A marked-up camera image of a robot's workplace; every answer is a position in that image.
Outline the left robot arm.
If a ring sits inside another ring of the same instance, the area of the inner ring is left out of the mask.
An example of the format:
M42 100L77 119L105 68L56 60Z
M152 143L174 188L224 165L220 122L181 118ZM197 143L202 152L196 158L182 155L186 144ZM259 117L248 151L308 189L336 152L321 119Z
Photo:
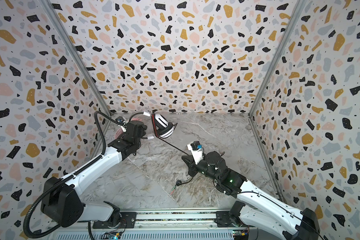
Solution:
M107 228L121 225L122 215L119 207L107 201L101 204L84 203L80 196L107 170L121 163L129 155L137 153L141 147L141 140L146 135L147 126L141 121L126 121L122 117L114 120L96 111L94 118L97 127L100 126L99 116L122 127L124 132L107 144L103 130L99 130L102 149L96 157L61 178L51 177L45 182L43 193L34 201L24 218L23 231L28 238L42 238L60 227L66 228L77 222L90 224L100 221ZM41 207L43 214L56 222L54 227L41 233L33 232L30 227L37 206Z

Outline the white black headphones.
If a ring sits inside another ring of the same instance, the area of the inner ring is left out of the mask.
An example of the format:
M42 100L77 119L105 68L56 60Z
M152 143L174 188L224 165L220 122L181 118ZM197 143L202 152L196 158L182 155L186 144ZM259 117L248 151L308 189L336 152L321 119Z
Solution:
M151 140L153 138L166 139L174 133L178 125L177 123L173 124L172 122L169 122L161 114L149 113L144 111L138 111L136 113L133 113L130 116L129 121L132 121L133 118L137 115L144 115L151 118L154 133L152 135L148 135L147 137L143 137L143 139L147 140Z

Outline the pink headphones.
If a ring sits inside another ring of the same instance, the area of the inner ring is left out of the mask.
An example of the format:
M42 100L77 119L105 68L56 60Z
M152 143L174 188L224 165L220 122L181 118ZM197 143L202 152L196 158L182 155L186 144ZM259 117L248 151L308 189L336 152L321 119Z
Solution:
M132 120L125 123L121 130L115 135L115 139L132 141L145 135L144 124L141 121Z

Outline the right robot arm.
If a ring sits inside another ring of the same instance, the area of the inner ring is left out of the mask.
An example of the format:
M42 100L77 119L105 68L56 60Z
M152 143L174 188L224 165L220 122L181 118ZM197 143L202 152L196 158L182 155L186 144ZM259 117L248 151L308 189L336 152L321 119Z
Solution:
M300 210L267 194L246 177L227 167L217 152L182 156L191 177L201 174L212 179L219 192L236 199L229 212L231 222L268 232L282 240L319 240L316 213Z

